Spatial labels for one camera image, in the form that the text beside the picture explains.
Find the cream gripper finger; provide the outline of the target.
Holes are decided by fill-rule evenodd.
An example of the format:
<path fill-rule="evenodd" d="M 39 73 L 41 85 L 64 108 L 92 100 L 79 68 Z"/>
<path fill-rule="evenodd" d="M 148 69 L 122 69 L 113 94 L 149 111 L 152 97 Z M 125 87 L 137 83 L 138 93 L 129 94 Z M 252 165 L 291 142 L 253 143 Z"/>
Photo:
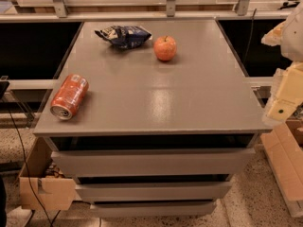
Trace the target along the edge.
<path fill-rule="evenodd" d="M 277 68 L 262 121 L 267 126 L 284 123 L 303 103 L 303 62 L 294 61 L 285 70 Z"/>

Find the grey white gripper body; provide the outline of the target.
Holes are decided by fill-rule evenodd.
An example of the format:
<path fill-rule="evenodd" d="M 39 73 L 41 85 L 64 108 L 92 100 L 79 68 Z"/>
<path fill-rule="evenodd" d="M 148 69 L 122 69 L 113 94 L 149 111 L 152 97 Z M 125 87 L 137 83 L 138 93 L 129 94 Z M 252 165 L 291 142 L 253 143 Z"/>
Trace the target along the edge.
<path fill-rule="evenodd" d="M 282 22 L 275 26 L 273 29 L 271 29 L 268 33 L 266 33 L 262 39 L 261 42 L 266 45 L 270 46 L 276 46 L 281 44 L 281 38 L 282 38 L 282 30 L 285 23 Z"/>

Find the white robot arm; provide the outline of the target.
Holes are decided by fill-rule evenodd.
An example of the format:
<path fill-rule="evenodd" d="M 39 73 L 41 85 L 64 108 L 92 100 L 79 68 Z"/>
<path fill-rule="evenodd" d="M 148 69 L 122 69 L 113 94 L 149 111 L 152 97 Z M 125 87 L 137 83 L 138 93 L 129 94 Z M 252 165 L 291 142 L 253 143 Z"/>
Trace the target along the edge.
<path fill-rule="evenodd" d="M 292 63 L 273 75 L 270 97 L 262 121 L 274 127 L 284 123 L 303 103 L 303 5 L 263 36 L 261 42 L 280 46 L 281 55 Z"/>

